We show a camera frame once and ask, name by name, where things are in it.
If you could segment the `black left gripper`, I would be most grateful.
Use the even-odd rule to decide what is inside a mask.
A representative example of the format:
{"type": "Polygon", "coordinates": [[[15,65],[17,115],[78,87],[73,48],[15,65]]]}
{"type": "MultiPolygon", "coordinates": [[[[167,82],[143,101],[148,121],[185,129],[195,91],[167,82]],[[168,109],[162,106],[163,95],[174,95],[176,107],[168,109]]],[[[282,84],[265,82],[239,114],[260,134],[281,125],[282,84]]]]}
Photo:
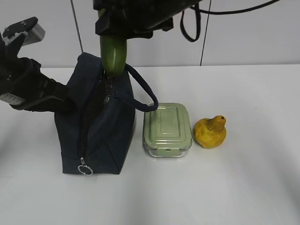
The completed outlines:
{"type": "Polygon", "coordinates": [[[71,113],[75,102],[67,97],[69,88],[41,73],[34,59],[19,58],[24,37],[8,46],[0,40],[0,100],[15,110],[71,113]]]}

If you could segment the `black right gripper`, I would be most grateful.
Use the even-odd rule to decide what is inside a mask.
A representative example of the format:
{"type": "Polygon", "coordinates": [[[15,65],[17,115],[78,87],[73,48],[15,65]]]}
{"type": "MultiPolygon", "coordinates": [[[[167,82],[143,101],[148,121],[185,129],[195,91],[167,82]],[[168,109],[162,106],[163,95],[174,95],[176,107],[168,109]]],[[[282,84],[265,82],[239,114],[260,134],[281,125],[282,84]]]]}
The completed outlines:
{"type": "Polygon", "coordinates": [[[194,6],[197,0],[94,0],[93,9],[101,13],[95,24],[99,36],[123,39],[152,38],[156,30],[174,28],[173,17],[194,6]]]}

